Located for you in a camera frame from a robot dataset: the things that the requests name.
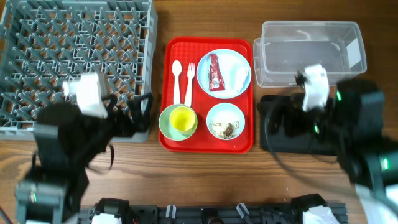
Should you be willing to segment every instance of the white fork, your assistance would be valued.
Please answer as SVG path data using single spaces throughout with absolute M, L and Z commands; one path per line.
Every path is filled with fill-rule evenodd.
M 189 64 L 187 77 L 188 77 L 188 86 L 187 86 L 187 93 L 185 94 L 184 104 L 186 106 L 191 107 L 191 104 L 192 104 L 192 80 L 193 80 L 193 77 L 195 77 L 195 64 L 194 63 Z

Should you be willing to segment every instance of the yellow cup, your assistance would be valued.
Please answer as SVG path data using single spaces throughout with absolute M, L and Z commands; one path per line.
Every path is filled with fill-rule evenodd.
M 181 134 L 188 134 L 196 119 L 193 109 L 187 106 L 176 107 L 170 114 L 170 124 Z

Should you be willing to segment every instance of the red condiment packet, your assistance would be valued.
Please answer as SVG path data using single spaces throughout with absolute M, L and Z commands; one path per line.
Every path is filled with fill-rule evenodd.
M 218 66 L 217 54 L 210 54 L 211 65 L 209 70 L 209 90 L 220 91 L 225 90 L 225 84 L 223 76 L 221 75 L 220 68 Z

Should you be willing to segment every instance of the white spoon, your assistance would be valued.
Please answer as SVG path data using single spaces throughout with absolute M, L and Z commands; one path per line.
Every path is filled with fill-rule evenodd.
M 182 72 L 181 63 L 178 60 L 175 60 L 172 65 L 172 72 L 174 74 L 174 96 L 173 96 L 173 104 L 179 104 L 181 102 L 180 96 L 180 83 L 179 76 Z

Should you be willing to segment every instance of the wooden table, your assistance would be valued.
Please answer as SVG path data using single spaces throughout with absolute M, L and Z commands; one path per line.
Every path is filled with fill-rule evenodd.
M 154 57 L 153 90 L 162 87 L 165 48 L 178 36 L 232 37 L 250 44 L 261 36 L 264 21 L 355 21 L 363 35 L 368 71 L 363 78 L 374 80 L 386 97 L 384 132 L 398 138 L 398 8 L 397 1 L 156 1 L 159 15 Z M 281 89 L 259 88 L 254 82 L 255 103 L 262 95 Z M 160 92 L 156 102 L 160 102 Z M 159 118 L 159 108 L 153 124 Z M 115 163 L 107 175 L 90 171 L 90 186 L 82 205 L 88 207 L 102 197 L 122 198 L 133 205 L 236 205 L 244 202 L 285 202 L 292 197 L 320 193 L 327 200 L 347 203 L 350 223 L 366 223 L 359 200 L 304 185 L 283 171 L 268 152 L 259 147 L 259 114 L 255 113 L 255 141 L 244 155 L 171 153 L 159 144 L 158 127 L 152 126 L 145 144 L 115 144 Z M 36 150 L 35 142 L 0 141 L 0 205 L 15 217 L 14 189 Z M 338 165 L 311 156 L 281 154 L 281 159 L 319 181 L 351 188 Z M 108 166 L 109 154 L 97 156 L 95 165 Z

